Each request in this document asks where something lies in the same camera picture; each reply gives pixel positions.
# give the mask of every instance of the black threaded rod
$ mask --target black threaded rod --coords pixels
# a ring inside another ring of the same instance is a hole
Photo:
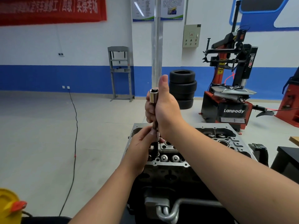
[[[231,29],[231,32],[235,32],[235,30],[236,30],[240,5],[241,5],[241,1],[236,1],[236,11],[235,11],[234,22],[233,22],[233,27]]]
[[[210,39],[211,39],[210,37],[207,39],[207,49],[206,50],[209,49]]]

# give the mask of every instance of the black tire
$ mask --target black tire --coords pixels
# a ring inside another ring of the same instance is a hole
[[[196,91],[197,88],[197,81],[195,80],[192,83],[188,84],[176,84],[176,83],[169,83],[169,91],[170,93],[193,93]]]
[[[176,100],[190,100],[194,97],[193,93],[172,93],[170,92]]]
[[[172,83],[188,84],[195,80],[195,72],[189,70],[171,71],[169,81]]]
[[[177,102],[178,102],[178,105],[180,106],[180,109],[189,109],[189,108],[192,108],[193,101],[194,101],[194,99],[183,100],[183,101],[178,100]]]

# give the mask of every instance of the tiled floor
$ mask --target tiled floor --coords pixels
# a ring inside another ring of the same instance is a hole
[[[62,213],[73,217],[118,166],[134,123],[146,122],[144,100],[128,101],[72,94],[78,113],[75,182]],[[276,109],[279,104],[255,103]],[[202,101],[182,110],[189,123],[204,122]],[[245,143],[264,144],[269,163],[277,146],[299,135],[275,117],[253,112],[241,136]],[[38,216],[57,216],[72,180],[76,121],[68,93],[0,92],[0,187],[15,191]]]

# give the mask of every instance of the forearm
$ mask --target forearm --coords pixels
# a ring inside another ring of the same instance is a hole
[[[134,179],[133,173],[120,165],[70,224],[119,224]]]
[[[169,141],[241,223],[299,222],[295,182],[209,139],[184,121],[172,127]]]

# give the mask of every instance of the beige control box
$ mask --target beige control box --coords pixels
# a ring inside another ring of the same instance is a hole
[[[201,26],[201,24],[185,25],[183,48],[198,47]]]

